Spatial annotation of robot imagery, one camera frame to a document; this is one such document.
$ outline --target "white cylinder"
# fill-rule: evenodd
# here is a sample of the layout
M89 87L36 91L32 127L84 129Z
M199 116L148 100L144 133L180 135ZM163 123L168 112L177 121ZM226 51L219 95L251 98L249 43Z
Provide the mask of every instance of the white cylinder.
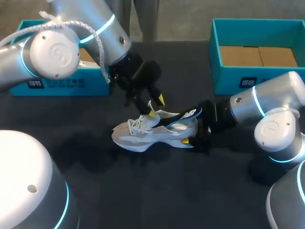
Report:
M71 76L80 62L79 38L71 29L39 32L30 46L30 61L35 70L50 79Z
M266 200L272 229L303 229L305 225L305 166L302 162L270 189Z
M17 131L0 139L0 228L77 229L75 200L46 148Z
M300 132L299 121L296 118L299 112L272 111L256 125L255 140L273 161L296 166L305 159L304 135Z

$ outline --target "gray floor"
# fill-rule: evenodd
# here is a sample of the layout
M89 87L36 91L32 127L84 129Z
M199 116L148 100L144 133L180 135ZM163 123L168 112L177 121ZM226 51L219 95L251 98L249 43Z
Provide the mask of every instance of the gray floor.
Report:
M39 19L45 0L0 0L0 39L22 19ZM305 18L304 0L160 0L159 41L208 40L212 18ZM141 39L133 10L131 38Z

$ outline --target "brown cardboard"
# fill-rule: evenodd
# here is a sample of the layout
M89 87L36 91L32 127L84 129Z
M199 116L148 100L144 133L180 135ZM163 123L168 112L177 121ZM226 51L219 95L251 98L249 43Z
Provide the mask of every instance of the brown cardboard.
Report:
M289 48L258 47L265 67L297 67L295 57Z
M80 51L80 58L81 61L88 61L88 62L94 62L94 60L92 59L92 57L87 53L87 51L83 48L81 48Z
M256 66L263 67L257 47L220 46L225 66Z

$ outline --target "blue led ring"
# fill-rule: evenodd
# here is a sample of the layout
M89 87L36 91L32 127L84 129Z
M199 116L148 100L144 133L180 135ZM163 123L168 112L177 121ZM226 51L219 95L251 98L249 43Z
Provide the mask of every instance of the blue led ring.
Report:
M253 94L253 98L254 98L254 100L255 100L255 103L256 103L256 106L257 106L258 110L260 111L260 113L262 114L262 116L265 117L265 113L263 112L262 107L261 107L261 105L259 104L258 99L257 99L255 86L252 88L252 94Z
M62 221L63 221L63 218L65 217L66 213L67 213L67 210L68 210L68 205L69 205L69 188L68 188L68 184L66 182L66 187L67 187L67 201L66 201L66 206L65 206L65 209L62 213L62 216L60 218L60 220L58 221L58 223L56 224L56 226L54 227L54 229L58 229L58 227L61 225Z
M304 191L302 189L302 184L301 184L301 168L302 168L303 163L304 163L304 161L300 164L299 168L297 169L296 180L297 180L297 186L299 188L300 195L302 197L303 202L305 203L305 195L304 195Z
M25 65L25 62L24 62L24 59L23 59L23 50L24 50L24 47L25 47L26 43L28 42L28 40L29 40L30 38L31 38L31 37L28 37L28 38L25 40L25 42L23 43L23 46L22 46L22 48L21 48L21 51L20 51L21 61L22 61L22 63L23 63L23 66L25 67L25 69L26 69L32 76L39 78L39 76L35 75L34 73L32 73L32 72L28 69L28 67Z
M105 29L107 29L107 28L111 25L111 23L113 23L114 19L115 19L115 16L114 16L114 14L113 14L113 15L111 16L111 18L110 18L101 28L99 28L99 29L96 31L96 34L99 35L101 32L103 32ZM81 43L81 44L84 44L84 43L86 43L86 42L88 42L88 41L90 41L90 40L92 40L92 39L93 39L93 35L90 35L89 37L86 37L86 38L82 39L82 40L80 41L80 43Z
M290 162L290 161L293 161L294 159L296 159L298 156L300 156L301 154L301 151L294 157L294 158L291 158L290 160L287 160L287 161L277 161L275 159L273 159L272 157L270 157L271 160L275 161L275 162L278 162L278 163L286 163L286 162Z

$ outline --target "logo on box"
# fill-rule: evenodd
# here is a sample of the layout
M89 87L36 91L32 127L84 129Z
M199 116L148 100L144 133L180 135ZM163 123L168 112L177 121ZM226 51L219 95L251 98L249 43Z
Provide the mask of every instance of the logo on box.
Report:
M243 77L240 81L239 88L251 88L256 84L257 77Z
M30 89L43 89L44 88L41 79L30 80L30 81L27 81L27 83L28 83L28 87Z

